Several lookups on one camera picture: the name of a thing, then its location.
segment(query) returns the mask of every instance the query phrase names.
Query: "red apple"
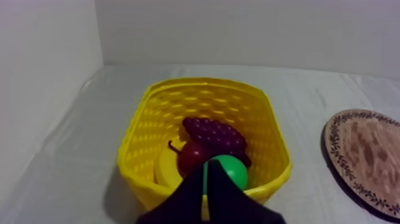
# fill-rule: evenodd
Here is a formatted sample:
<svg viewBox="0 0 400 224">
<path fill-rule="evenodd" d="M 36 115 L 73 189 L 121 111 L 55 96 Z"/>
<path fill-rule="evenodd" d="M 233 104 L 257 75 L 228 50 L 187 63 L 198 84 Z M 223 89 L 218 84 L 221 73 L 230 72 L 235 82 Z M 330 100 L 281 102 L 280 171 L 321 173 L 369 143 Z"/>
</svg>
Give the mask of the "red apple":
<svg viewBox="0 0 400 224">
<path fill-rule="evenodd" d="M 205 163 L 212 157 L 206 148 L 196 142 L 186 143 L 180 151 L 171 143 L 172 141 L 169 141 L 168 146 L 178 154 L 177 165 L 182 177 L 185 177 L 195 166 Z"/>
</svg>

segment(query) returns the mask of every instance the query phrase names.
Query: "toy fruit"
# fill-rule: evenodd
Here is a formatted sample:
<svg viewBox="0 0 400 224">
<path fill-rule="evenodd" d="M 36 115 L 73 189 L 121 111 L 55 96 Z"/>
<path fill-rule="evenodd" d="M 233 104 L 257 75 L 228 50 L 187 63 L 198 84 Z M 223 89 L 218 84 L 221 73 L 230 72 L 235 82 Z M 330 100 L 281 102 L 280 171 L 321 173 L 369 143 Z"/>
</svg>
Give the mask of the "toy fruit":
<svg viewBox="0 0 400 224">
<path fill-rule="evenodd" d="M 239 189 L 244 190 L 246 188 L 248 178 L 247 170 L 245 165 L 240 160 L 230 155 L 218 155 L 211 159 L 220 161 L 222 168 L 224 168 L 225 172 Z M 207 171 L 208 163 L 205 163 L 203 194 L 207 194 Z"/>
<path fill-rule="evenodd" d="M 246 139 L 232 126 L 218 120 L 196 117 L 183 119 L 182 125 L 190 138 L 210 149 L 213 156 L 232 155 L 240 159 L 246 167 L 251 166 L 251 160 L 245 154 Z"/>
<path fill-rule="evenodd" d="M 176 141 L 174 143 L 178 148 L 184 145 L 184 142 Z M 171 189 L 176 189 L 183 180 L 177 167 L 177 154 L 167 145 L 161 149 L 154 163 L 154 175 L 158 184 Z"/>
<path fill-rule="evenodd" d="M 202 145 L 190 141 L 186 143 L 182 150 L 172 146 L 172 141 L 168 142 L 168 146 L 176 154 L 178 154 L 177 165 L 179 173 L 185 177 L 195 166 L 205 163 L 211 158 L 210 152 Z"/>
</svg>

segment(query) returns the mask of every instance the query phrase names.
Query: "white table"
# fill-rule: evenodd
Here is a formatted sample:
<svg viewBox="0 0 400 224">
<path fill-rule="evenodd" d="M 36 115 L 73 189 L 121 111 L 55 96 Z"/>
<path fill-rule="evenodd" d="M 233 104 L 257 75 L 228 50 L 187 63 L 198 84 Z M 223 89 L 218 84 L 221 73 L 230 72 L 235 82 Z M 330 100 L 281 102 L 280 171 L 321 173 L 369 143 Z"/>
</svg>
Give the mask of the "white table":
<svg viewBox="0 0 400 224">
<path fill-rule="evenodd" d="M 268 201 L 287 223 L 385 223 L 339 188 L 321 155 L 327 120 L 367 108 L 400 120 L 400 82 L 383 78 L 249 66 L 106 66 L 87 81 L 20 179 L 0 223 L 134 223 L 143 210 L 115 158 L 143 91 L 171 77 L 239 80 L 270 97 L 293 160 L 292 177 Z"/>
</svg>

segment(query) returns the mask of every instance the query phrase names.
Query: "purple grapes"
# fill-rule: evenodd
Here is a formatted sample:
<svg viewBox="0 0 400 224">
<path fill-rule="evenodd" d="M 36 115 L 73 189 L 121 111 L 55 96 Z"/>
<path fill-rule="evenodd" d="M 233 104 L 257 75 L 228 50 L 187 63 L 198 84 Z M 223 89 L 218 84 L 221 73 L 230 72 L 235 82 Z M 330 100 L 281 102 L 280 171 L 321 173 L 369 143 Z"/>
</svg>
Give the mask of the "purple grapes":
<svg viewBox="0 0 400 224">
<path fill-rule="evenodd" d="M 249 167 L 251 160 L 245 154 L 246 139 L 232 126 L 207 118 L 187 117 L 182 121 L 190 138 L 209 148 L 215 155 L 232 155 Z"/>
</svg>

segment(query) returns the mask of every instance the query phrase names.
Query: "wooden plate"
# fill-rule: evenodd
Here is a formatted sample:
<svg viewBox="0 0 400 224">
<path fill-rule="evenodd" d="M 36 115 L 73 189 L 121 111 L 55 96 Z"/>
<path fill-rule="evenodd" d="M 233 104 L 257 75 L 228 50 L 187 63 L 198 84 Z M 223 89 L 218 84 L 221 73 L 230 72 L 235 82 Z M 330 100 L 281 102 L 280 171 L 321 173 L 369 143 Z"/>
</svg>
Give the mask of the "wooden plate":
<svg viewBox="0 0 400 224">
<path fill-rule="evenodd" d="M 374 209 L 400 218 L 400 123 L 369 110 L 335 114 L 323 134 L 333 167 Z"/>
</svg>

